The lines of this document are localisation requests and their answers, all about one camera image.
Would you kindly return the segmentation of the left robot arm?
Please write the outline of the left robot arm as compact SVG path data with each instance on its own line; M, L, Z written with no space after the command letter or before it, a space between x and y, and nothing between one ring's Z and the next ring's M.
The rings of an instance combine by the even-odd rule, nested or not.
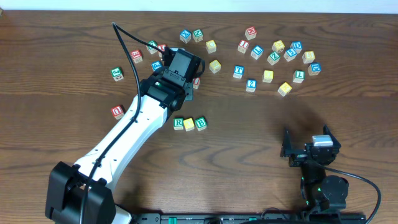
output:
M127 113L90 152L49 175L45 216L55 223L130 223L114 202L116 184L147 139L193 95L194 77L156 71L140 83Z

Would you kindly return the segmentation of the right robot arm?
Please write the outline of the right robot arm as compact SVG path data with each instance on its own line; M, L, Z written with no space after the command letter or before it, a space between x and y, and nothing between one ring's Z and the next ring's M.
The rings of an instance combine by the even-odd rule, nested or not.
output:
M301 193L307 208L300 216L307 222L343 222L340 211L346 208L349 183L337 175L326 175L326 167L336 159L340 147L327 126L303 149L294 149L289 131L284 129L280 157L289 159L289 167L301 170Z

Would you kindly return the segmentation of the green R block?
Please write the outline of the green R block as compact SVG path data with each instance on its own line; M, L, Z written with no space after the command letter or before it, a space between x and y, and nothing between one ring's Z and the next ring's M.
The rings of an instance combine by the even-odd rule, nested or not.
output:
M184 130L183 118L174 118L173 127L174 130Z

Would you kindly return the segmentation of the green B block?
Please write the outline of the green B block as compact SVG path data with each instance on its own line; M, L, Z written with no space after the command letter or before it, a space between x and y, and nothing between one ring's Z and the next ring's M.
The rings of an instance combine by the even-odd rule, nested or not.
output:
M207 128L206 119L204 117L200 117L200 118L196 119L195 126L198 131L202 131L202 130L206 129Z

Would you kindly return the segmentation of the blue T block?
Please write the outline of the blue T block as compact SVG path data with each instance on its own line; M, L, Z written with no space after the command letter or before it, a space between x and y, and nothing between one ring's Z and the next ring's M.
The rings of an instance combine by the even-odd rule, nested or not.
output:
M233 72L233 77L241 79L244 74L244 67L240 65L235 65L234 66L234 72Z

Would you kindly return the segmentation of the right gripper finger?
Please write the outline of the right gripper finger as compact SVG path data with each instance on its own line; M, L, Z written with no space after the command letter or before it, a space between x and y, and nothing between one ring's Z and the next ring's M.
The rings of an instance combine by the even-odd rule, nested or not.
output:
M333 145L337 145L338 144L338 141L336 140L334 135L331 133L329 127L326 124L323 125L323 134L330 137Z
M293 153L292 142L287 128L284 129L282 147L280 150L280 157L289 157Z

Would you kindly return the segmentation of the yellow O block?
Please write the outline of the yellow O block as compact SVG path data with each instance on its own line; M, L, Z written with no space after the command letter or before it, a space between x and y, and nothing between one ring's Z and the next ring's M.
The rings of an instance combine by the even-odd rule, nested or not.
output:
M194 130L195 129L194 120L192 118L188 118L188 119L183 120L183 126L184 126L186 131Z
M272 70L264 70L262 81L264 83L271 83L274 78L274 72Z

